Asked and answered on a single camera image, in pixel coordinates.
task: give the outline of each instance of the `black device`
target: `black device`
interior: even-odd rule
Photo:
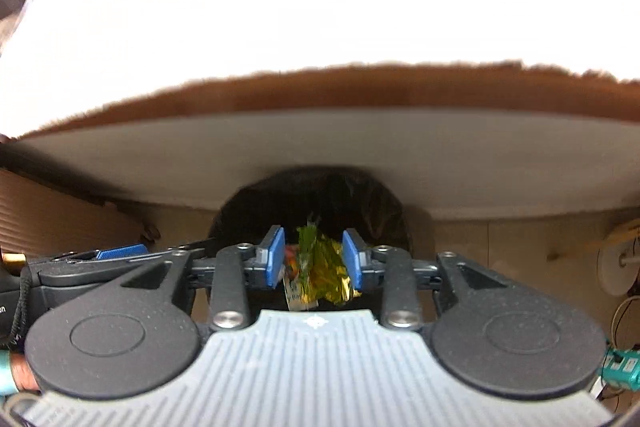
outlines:
[[[400,248],[368,247],[355,230],[346,230],[342,243],[353,285],[365,294],[382,292],[376,328],[411,335],[398,338],[412,343],[420,338],[424,353],[483,394],[527,402],[569,396],[584,389],[602,363],[604,334],[571,306],[455,253],[440,253],[434,263],[416,261]],[[45,392],[88,403],[151,393],[186,378],[217,335],[219,342],[241,341],[228,335],[252,325],[247,290],[280,291],[274,290],[284,257],[279,226],[258,245],[241,243],[217,253],[210,245],[200,241],[104,261],[92,253],[41,259],[29,262],[20,278],[2,270],[0,331],[9,333],[26,301],[24,351]],[[190,318],[198,288],[210,290],[204,325]],[[433,292],[434,323],[423,321],[422,290]],[[334,316],[286,315],[308,315],[314,331],[313,321],[322,325]],[[257,325],[253,330],[260,330]]]

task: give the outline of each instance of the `blue pad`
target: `blue pad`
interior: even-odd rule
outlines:
[[[346,230],[342,232],[342,261],[347,267],[347,273],[351,279],[351,287],[360,290],[362,288],[360,255],[351,235]]]
[[[111,250],[100,250],[95,256],[97,261],[104,259],[119,259],[120,257],[133,257],[149,253],[145,245],[131,245],[130,247],[112,248]]]
[[[267,286],[275,288],[278,285],[278,275],[280,273],[280,267],[284,262],[284,229],[280,227],[276,232],[276,236],[273,238],[273,242],[269,247],[269,254],[267,256],[267,266],[265,269],[265,277],[267,279]]]

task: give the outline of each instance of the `gray ribbed plate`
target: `gray ribbed plate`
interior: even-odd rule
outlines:
[[[417,333],[385,330],[368,311],[263,311],[216,333],[180,377],[130,399],[47,393],[37,427],[562,426],[611,418],[585,393],[542,402],[485,395],[441,368]]]

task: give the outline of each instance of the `metal bolt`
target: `metal bolt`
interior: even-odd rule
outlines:
[[[213,323],[219,328],[225,328],[225,330],[236,328],[242,324],[243,321],[244,315],[232,310],[218,312],[213,315]]]
[[[408,312],[407,310],[396,310],[389,313],[387,320],[389,324],[396,328],[411,328],[417,326],[420,318],[417,313]]]

